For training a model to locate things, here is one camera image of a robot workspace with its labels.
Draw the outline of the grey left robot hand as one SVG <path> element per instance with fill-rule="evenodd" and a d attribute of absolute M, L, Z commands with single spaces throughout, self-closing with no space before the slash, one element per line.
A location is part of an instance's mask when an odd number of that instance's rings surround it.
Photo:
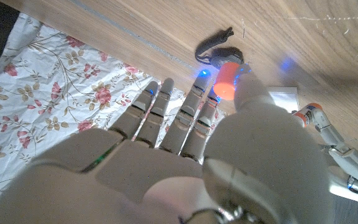
<path fill-rule="evenodd" d="M 329 191 L 358 202 L 358 150 L 345 144 L 321 108 L 312 107 L 310 116 L 325 142 L 322 151 L 333 159 L 328 168 Z"/>

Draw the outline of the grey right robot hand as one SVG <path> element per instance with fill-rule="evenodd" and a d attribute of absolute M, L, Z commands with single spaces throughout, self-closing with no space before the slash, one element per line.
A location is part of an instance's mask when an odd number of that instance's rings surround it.
<path fill-rule="evenodd" d="M 197 162 L 89 129 L 41 154 L 0 195 L 0 223 L 331 223 L 328 166 L 246 64 L 236 112 Z"/>

